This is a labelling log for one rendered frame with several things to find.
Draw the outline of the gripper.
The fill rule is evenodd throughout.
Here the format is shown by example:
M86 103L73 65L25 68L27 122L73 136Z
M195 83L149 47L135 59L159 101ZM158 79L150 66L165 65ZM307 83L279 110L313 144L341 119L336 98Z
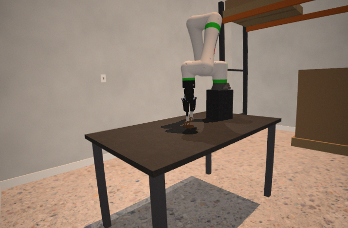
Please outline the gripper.
M193 112L196 107L196 97L194 97L194 89L184 89L183 110L186 112L186 120L189 121L189 116L193 118ZM190 113L189 113L190 108Z

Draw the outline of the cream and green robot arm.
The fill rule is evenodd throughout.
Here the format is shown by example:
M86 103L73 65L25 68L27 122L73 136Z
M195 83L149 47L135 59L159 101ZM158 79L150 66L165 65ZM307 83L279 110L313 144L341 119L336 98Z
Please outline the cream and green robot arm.
M185 61L181 65L184 89L195 88L196 75L212 76L212 90L231 89L229 83L227 83L227 62L214 61L221 23L222 17L217 12L188 18L186 26L193 47L194 61ZM203 30L204 42L202 37Z

